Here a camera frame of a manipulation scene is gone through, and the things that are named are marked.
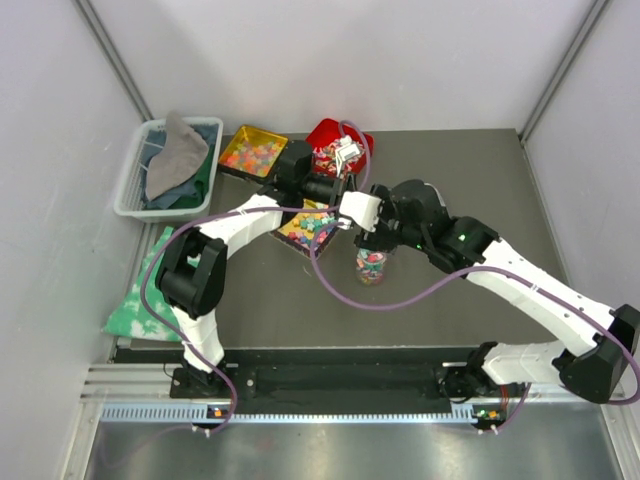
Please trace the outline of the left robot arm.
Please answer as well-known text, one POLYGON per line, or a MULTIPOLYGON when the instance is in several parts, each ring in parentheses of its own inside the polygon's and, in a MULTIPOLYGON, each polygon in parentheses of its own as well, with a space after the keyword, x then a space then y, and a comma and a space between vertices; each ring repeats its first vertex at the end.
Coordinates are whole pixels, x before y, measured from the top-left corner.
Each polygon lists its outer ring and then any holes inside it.
POLYGON ((346 191, 356 189, 356 175, 330 177, 313 171, 313 149, 306 141, 284 148, 272 172, 249 200, 225 218, 181 233, 165 250, 155 284, 178 321, 183 340, 184 377, 205 396, 226 387, 217 366, 224 357, 215 309, 220 302, 227 262, 259 236, 279 229, 306 199, 336 207, 346 191))

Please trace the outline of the clear plastic jar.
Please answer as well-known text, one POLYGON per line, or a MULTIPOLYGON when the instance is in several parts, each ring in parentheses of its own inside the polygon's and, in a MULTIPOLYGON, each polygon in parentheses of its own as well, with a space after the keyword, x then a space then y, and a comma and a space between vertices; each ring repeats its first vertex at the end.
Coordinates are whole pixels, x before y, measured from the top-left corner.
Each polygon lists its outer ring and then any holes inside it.
POLYGON ((359 249, 356 256, 356 275, 364 285, 376 285, 384 278, 387 254, 359 249))

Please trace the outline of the gold tin of gummy candies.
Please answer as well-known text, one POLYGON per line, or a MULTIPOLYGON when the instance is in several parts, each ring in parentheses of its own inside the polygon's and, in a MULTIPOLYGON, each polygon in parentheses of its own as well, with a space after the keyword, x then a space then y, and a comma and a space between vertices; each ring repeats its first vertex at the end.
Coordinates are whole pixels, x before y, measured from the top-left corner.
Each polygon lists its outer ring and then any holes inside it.
POLYGON ((220 155, 218 169, 226 174, 262 184, 289 139, 280 134, 242 125, 220 155))

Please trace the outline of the patterned tin of pastel candies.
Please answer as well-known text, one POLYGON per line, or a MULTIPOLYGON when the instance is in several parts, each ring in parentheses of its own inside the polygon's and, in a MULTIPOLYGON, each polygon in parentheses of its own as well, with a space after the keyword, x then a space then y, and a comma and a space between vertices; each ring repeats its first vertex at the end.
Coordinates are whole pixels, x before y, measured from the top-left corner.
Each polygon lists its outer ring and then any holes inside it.
POLYGON ((307 258, 310 257, 311 251, 319 257, 337 234, 335 227, 327 228, 320 233, 316 246, 312 248, 316 233, 336 220, 333 213, 326 212, 328 208, 326 204, 305 199, 303 212, 297 213, 287 224, 270 235, 307 258))

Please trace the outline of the red tin of lollipop candies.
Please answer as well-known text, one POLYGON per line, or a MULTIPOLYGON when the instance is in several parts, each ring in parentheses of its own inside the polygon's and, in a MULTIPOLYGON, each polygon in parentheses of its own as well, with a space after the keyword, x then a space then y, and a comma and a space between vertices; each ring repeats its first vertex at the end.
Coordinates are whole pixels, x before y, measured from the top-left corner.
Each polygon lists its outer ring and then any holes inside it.
POLYGON ((356 143, 360 152, 347 162, 341 173, 359 174, 365 168, 367 161, 364 142, 357 130, 348 122, 325 118, 306 138, 306 141, 313 147, 314 172, 331 177, 335 176, 335 150, 340 146, 340 139, 344 136, 349 136, 356 143))

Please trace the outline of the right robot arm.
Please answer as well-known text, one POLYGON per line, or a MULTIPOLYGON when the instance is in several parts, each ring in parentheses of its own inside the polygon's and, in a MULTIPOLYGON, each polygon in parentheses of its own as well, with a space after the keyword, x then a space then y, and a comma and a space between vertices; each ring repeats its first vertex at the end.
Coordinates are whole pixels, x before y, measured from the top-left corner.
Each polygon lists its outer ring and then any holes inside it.
POLYGON ((487 396, 513 383, 556 384, 592 403, 611 402, 638 345, 637 309, 578 293, 481 221, 450 215, 438 190, 421 180, 347 192, 339 212, 360 227, 358 246, 420 251, 442 272, 494 293, 554 336, 547 343, 482 344, 465 372, 474 393, 487 396))

